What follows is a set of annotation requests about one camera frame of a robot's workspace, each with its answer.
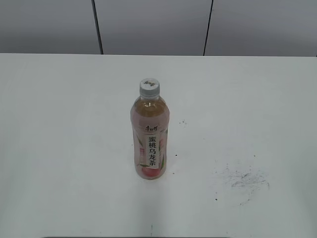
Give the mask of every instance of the brand logo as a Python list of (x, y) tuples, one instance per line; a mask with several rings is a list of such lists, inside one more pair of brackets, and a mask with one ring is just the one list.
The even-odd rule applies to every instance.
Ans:
[(146, 126), (145, 131), (157, 131), (158, 126), (150, 127), (149, 125)]

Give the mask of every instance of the plastic bottle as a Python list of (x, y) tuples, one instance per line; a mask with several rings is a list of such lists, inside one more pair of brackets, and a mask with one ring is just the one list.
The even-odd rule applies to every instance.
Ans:
[(159, 96), (159, 82), (153, 78), (140, 83), (140, 97), (131, 109), (134, 163), (139, 176), (157, 179), (166, 170), (169, 110)]

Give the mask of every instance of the gray wall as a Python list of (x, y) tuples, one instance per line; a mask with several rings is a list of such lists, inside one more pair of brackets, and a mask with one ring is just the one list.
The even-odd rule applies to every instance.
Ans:
[[(105, 54), (203, 55), (212, 0), (95, 0)], [(0, 53), (100, 54), (91, 0), (1, 0)], [(316, 56), (317, 0), (214, 0), (206, 55)]]
[(212, 9), (206, 55), (317, 55), (317, 0), (214, 0)]
[(201, 56), (210, 5), (211, 0), (96, 0), (104, 52)]
[(0, 0), (0, 53), (100, 54), (90, 0)]

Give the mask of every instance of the green leaf illustration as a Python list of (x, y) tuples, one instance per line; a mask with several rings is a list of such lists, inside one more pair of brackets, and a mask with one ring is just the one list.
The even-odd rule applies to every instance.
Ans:
[(142, 144), (140, 138), (138, 137), (138, 135), (137, 135), (137, 138), (138, 138), (138, 141), (139, 141), (140, 145), (143, 147), (143, 144)]
[(162, 165), (161, 165), (161, 167), (160, 167), (160, 170), (162, 170), (162, 169), (163, 169), (163, 167), (164, 167), (164, 155), (163, 155)]

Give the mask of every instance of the stain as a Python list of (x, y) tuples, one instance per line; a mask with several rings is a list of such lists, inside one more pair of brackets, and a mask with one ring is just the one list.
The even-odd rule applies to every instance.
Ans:
[(182, 124), (183, 124), (183, 127), (187, 127), (187, 122), (185, 120), (182, 121)]
[(247, 173), (245, 175), (242, 176), (242, 178), (245, 178), (246, 176), (249, 176), (251, 173)]
[(232, 192), (241, 194), (240, 201), (237, 201), (237, 205), (240, 206), (250, 202), (260, 189), (269, 188), (265, 172), (258, 168), (254, 172), (245, 170), (241, 171), (237, 167), (235, 170), (230, 170), (224, 167), (223, 171), (216, 175), (224, 185), (232, 189)]

